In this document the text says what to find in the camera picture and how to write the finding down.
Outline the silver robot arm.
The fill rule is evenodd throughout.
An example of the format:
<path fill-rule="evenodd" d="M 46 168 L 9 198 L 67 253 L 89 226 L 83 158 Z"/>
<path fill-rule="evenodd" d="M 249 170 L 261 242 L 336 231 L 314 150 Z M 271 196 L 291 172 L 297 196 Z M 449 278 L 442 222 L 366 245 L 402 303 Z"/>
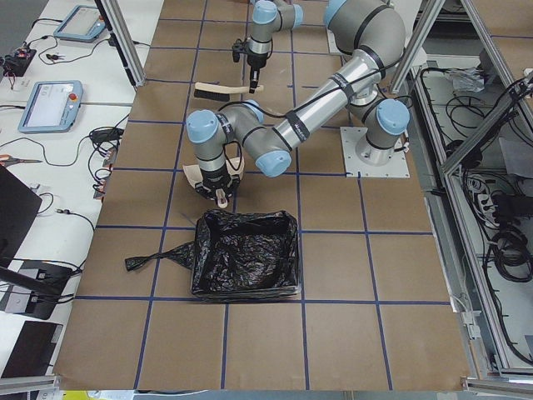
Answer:
<path fill-rule="evenodd" d="M 265 113 L 253 100 L 228 102 L 218 112 L 196 110 L 187 117 L 197 163 L 186 166 L 184 173 L 201 196 L 224 208 L 237 190 L 242 167 L 227 159 L 228 144 L 237 143 L 264 175 L 273 178 L 291 165 L 291 151 L 343 108 L 367 127 L 356 145 L 359 158 L 375 166 L 387 163 L 407 129 L 410 113 L 398 100 L 379 98 L 377 88 L 402 58 L 404 21 L 383 1 L 330 1 L 324 23 L 348 59 L 303 104 L 286 112 L 279 124 L 264 126 Z"/>
<path fill-rule="evenodd" d="M 252 1 L 252 5 L 252 30 L 245 45 L 250 67 L 249 93 L 257 89 L 260 71 L 266 66 L 272 50 L 273 34 L 298 28 L 304 18 L 304 11 L 299 4 L 260 0 Z"/>

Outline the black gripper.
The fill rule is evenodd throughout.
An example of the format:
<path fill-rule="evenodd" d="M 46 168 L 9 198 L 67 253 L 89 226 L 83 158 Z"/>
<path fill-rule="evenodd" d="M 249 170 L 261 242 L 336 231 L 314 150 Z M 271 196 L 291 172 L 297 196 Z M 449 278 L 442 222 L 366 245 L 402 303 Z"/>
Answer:
<path fill-rule="evenodd" d="M 206 199 L 216 200 L 216 190 L 221 189 L 227 199 L 236 192 L 241 178 L 238 174 L 230 174 L 226 168 L 219 168 L 215 171 L 205 171 L 201 169 L 201 181 L 194 185 L 197 193 Z"/>
<path fill-rule="evenodd" d="M 259 83 L 260 71 L 267 65 L 267 59 L 269 55 L 267 53 L 257 54 L 250 52 L 247 56 L 247 64 L 250 67 L 249 74 L 249 93 L 255 93 L 257 85 Z"/>

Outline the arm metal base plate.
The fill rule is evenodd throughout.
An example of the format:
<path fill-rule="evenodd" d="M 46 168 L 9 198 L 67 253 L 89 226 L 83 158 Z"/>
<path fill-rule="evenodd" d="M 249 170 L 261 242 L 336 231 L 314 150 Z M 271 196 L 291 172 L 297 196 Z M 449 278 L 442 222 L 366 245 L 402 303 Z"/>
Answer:
<path fill-rule="evenodd" d="M 341 147 L 348 178 L 409 178 L 401 137 L 386 150 L 374 148 L 366 137 L 366 127 L 341 127 Z"/>

